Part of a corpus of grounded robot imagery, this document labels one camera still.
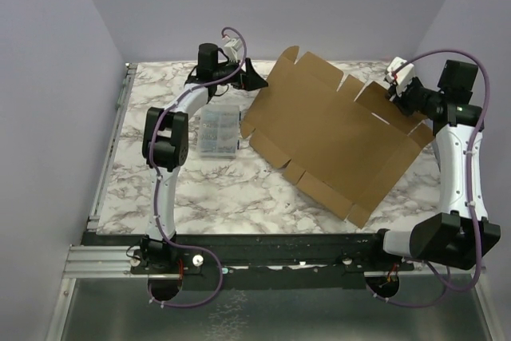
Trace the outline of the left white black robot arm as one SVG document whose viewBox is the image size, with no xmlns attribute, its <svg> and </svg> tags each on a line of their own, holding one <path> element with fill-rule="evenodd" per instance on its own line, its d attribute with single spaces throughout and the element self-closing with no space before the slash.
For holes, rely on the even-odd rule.
<svg viewBox="0 0 511 341">
<path fill-rule="evenodd" d="M 190 118 L 216 96 L 220 86 L 248 92 L 268 87 L 249 57 L 238 60 L 227 50 L 213 43 L 200 44 L 197 64 L 181 93 L 169 105 L 151 107 L 146 113 L 142 156 L 153 171 L 152 214 L 140 252 L 143 262 L 161 273 L 171 271 L 178 260 L 175 195 L 180 169 L 188 157 Z"/>
</svg>

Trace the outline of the brown cardboard box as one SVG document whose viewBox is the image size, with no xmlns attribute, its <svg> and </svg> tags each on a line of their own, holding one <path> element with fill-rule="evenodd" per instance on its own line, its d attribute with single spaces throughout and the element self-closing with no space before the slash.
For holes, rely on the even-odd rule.
<svg viewBox="0 0 511 341">
<path fill-rule="evenodd" d="M 281 53 L 240 133 L 296 188 L 358 227 L 434 138 L 423 115 L 403 115 L 379 83 L 297 46 Z"/>
</svg>

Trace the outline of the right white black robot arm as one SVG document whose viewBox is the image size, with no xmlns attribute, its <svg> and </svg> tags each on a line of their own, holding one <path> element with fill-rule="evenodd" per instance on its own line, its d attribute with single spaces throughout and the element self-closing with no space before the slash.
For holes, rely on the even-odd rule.
<svg viewBox="0 0 511 341">
<path fill-rule="evenodd" d="M 484 125 L 479 121 L 481 107 L 470 102 L 477 73 L 475 64 L 448 60 L 433 91 L 403 58 L 395 57 L 388 65 L 389 100 L 403 115 L 421 113 L 433 123 L 441 189 L 436 215 L 409 231 L 380 232 L 382 243 L 366 251 L 372 268 L 384 270 L 401 256 L 469 270 L 499 241 L 501 229 L 489 222 L 481 193 Z"/>
</svg>

